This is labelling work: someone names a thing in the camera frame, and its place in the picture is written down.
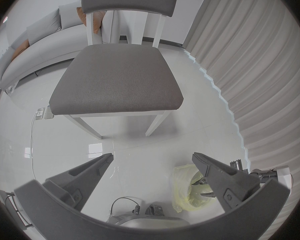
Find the white wooden chair frame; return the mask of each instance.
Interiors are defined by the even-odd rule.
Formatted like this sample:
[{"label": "white wooden chair frame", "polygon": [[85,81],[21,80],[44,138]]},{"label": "white wooden chair frame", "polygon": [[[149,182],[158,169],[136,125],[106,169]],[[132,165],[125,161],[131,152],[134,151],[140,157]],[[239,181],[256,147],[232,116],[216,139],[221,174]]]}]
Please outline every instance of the white wooden chair frame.
[{"label": "white wooden chair frame", "polygon": [[[93,33],[93,12],[87,13],[87,37],[88,37],[88,45],[92,45],[94,39]],[[166,20],[165,15],[160,15],[159,22],[157,25],[157,29],[155,32],[155,37],[153,40],[153,47],[158,48],[160,37],[162,34],[162,30],[164,28],[164,22]],[[90,118],[90,117],[117,117],[117,116],[149,116],[149,115],[157,115],[153,120],[152,124],[145,132],[146,136],[150,136],[154,130],[163,122],[163,120],[172,112],[172,110],[158,110],[158,111],[144,111],[144,112],[118,112],[118,113],[95,113],[95,114],[67,114],[64,115],[71,122],[73,122],[76,126],[79,126],[82,130],[91,134],[93,137],[101,140],[102,136],[97,133],[91,126],[89,126],[82,118]]]}]

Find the white cable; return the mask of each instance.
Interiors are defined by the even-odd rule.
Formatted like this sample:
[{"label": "white cable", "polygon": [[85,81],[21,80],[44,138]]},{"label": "white cable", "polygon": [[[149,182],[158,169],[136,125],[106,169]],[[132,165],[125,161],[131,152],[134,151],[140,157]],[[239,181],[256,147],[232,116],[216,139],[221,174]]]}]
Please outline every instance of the white cable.
[{"label": "white cable", "polygon": [[31,124],[30,124],[30,129],[31,129],[31,137],[30,137],[31,167],[32,167],[32,174],[33,174],[33,177],[34,177],[35,180],[36,180],[36,176],[35,176],[35,173],[33,171],[33,157],[32,157],[32,128],[33,128],[33,125],[35,123],[36,115],[37,115],[37,112],[33,115],[33,118],[32,118]]}]

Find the beige curtain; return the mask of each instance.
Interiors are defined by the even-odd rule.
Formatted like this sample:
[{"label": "beige curtain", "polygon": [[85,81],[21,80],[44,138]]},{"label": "beige curtain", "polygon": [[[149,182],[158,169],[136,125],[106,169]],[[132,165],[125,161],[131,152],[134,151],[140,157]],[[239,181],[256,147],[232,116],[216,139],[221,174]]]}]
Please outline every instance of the beige curtain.
[{"label": "beige curtain", "polygon": [[290,167],[268,239],[300,199],[300,27],[281,0],[204,0],[184,47],[228,101],[251,169]]}]

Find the sofa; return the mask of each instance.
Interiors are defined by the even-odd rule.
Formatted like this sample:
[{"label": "sofa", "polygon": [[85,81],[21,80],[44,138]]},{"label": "sofa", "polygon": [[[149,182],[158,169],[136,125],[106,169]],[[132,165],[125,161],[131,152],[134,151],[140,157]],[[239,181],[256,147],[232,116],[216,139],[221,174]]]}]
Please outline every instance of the sofa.
[{"label": "sofa", "polygon": [[[29,26],[8,48],[0,59],[0,89],[6,91],[16,85],[20,79],[34,73],[46,66],[57,62],[73,59],[86,46],[88,46],[87,28],[78,20],[76,8],[80,2],[60,6],[58,12],[60,26],[52,30],[52,34],[45,36],[29,36],[40,32],[40,28],[48,29],[52,23],[51,15],[47,15],[38,22]],[[12,60],[15,50],[29,39],[30,46],[23,50]],[[120,39],[119,16],[117,11],[107,11],[102,19],[102,24],[97,34],[94,34],[94,44],[118,43]]]}]

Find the glossy floor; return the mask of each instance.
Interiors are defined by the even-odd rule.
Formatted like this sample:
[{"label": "glossy floor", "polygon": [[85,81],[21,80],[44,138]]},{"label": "glossy floor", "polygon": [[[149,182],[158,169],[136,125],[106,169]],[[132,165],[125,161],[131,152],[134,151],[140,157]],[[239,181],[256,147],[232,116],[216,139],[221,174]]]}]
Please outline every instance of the glossy floor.
[{"label": "glossy floor", "polygon": [[[150,137],[145,132],[155,116],[84,118],[104,136],[97,140],[57,115],[35,120],[32,134],[33,171],[39,182],[111,152],[114,161],[93,191],[82,212],[106,221],[112,202],[129,196],[141,205],[163,206],[166,216],[190,223],[205,221],[223,210],[218,201],[197,211],[177,213],[172,207],[171,175],[175,166],[192,163],[193,152],[221,162],[241,159],[247,168],[245,150],[232,114],[211,81],[182,48],[160,45],[184,102]],[[30,123],[37,111],[47,107],[50,96],[70,61],[62,62],[21,80],[11,96],[0,96],[0,189],[7,192],[33,179]],[[119,200],[114,214],[131,212],[134,204]]]}]

